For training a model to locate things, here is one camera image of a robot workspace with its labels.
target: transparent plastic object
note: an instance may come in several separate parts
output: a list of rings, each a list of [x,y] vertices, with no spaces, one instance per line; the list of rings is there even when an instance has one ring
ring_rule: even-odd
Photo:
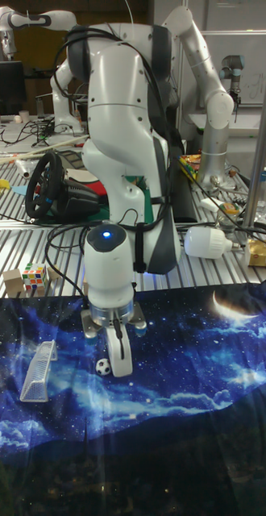
[[[57,360],[56,341],[42,342],[29,364],[20,394],[21,402],[48,402],[48,370],[54,360]]]
[[[256,209],[256,219],[266,215],[266,167],[260,175],[259,198]]]

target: rubik's cube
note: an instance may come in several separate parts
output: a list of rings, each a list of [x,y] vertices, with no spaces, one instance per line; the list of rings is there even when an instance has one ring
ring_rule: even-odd
[[[46,266],[44,264],[27,264],[22,277],[26,290],[44,289],[47,280]]]

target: black strap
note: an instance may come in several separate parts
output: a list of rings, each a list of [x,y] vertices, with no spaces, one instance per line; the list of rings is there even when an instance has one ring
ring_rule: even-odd
[[[137,273],[145,273],[146,264],[143,261],[143,231],[144,223],[139,223],[136,226],[135,233],[135,262],[134,262],[134,270]]]
[[[160,197],[151,197],[151,204],[169,204],[171,203],[170,197],[167,195],[162,195]]]

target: laboratory bench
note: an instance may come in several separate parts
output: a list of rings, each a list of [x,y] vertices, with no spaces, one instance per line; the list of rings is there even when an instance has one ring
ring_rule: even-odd
[[[11,186],[26,185],[27,181],[18,173],[14,163],[0,165],[0,178],[7,179]],[[247,192],[247,187],[239,177],[235,177],[238,189]],[[204,195],[200,191],[192,191],[193,207],[198,222],[213,222],[214,215],[201,208],[200,202]],[[0,298],[6,296],[2,272],[19,268],[25,270],[27,263],[43,263],[45,260],[44,247],[51,227],[42,227],[29,223],[25,212],[24,196],[19,195],[13,189],[5,189],[0,194],[0,214],[27,223],[17,222],[0,216]],[[227,194],[221,194],[222,202],[228,201]],[[78,229],[64,233],[56,244],[71,246],[70,249],[50,249],[49,256],[57,268],[69,276],[79,286],[82,285],[84,265],[82,255],[74,244],[78,243]],[[181,245],[184,234],[180,235]],[[218,260],[207,260],[189,257],[181,248],[181,259],[178,265],[168,274],[152,275],[149,273],[135,273],[134,281],[137,290],[163,290],[179,289],[185,287],[197,287],[205,285],[228,285],[238,283],[261,283],[266,280],[266,268],[248,267],[245,263],[244,253],[241,250],[227,252]],[[49,296],[75,295],[76,290],[62,278],[49,282],[46,291]]]

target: cardboard box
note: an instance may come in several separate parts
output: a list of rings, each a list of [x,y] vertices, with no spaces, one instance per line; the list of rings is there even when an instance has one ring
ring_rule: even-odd
[[[266,267],[266,243],[249,240],[245,247],[246,264],[252,267]]]

